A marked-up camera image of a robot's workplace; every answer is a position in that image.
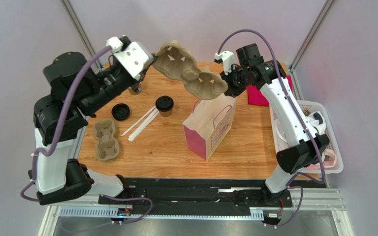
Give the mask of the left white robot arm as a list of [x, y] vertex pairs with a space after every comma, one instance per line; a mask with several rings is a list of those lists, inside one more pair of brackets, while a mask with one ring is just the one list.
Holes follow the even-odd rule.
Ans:
[[86, 59], [79, 52], [59, 55], [43, 69], [51, 86], [48, 96], [34, 105], [36, 150], [32, 154], [30, 185], [37, 188], [36, 201], [54, 204], [96, 194], [116, 197], [125, 185], [121, 175], [108, 176], [90, 170], [72, 156], [78, 132], [88, 125], [87, 117], [128, 88], [143, 81], [153, 54], [133, 59], [115, 59], [112, 70], [95, 73], [91, 66], [98, 55]]

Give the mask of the beige Cakes paper bag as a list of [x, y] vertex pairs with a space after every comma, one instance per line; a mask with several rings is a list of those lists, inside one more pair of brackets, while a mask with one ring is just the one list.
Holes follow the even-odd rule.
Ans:
[[224, 94], [212, 100], [197, 100], [183, 122], [188, 148], [207, 161], [230, 131], [236, 104], [236, 98]]

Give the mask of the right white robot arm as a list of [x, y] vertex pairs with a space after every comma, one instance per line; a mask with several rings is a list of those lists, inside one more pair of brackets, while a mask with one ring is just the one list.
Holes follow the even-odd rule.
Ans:
[[279, 62], [265, 61], [255, 43], [237, 49], [235, 54], [216, 53], [214, 59], [223, 65], [220, 75], [228, 85], [226, 96], [237, 97], [247, 87], [256, 87], [282, 125], [288, 147], [277, 152], [278, 164], [262, 184], [259, 194], [263, 204], [272, 206], [280, 201], [299, 172], [320, 162], [329, 138], [320, 134], [301, 111]]

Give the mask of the black plastic cup lid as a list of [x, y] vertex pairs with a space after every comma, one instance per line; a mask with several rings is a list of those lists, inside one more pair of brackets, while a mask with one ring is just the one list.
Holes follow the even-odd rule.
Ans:
[[173, 109], [174, 101], [170, 96], [164, 95], [156, 100], [155, 106], [160, 112], [168, 112]]

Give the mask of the single paper coffee cup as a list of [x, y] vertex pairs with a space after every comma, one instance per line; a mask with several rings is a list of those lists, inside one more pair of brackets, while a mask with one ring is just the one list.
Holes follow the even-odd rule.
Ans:
[[164, 117], [164, 118], [168, 118], [168, 117], [170, 117], [171, 115], [172, 115], [172, 113], [173, 113], [173, 109], [169, 109], [169, 110], [161, 110], [161, 109], [159, 109], [158, 110], [159, 111], [159, 114], [162, 116], [162, 117]]

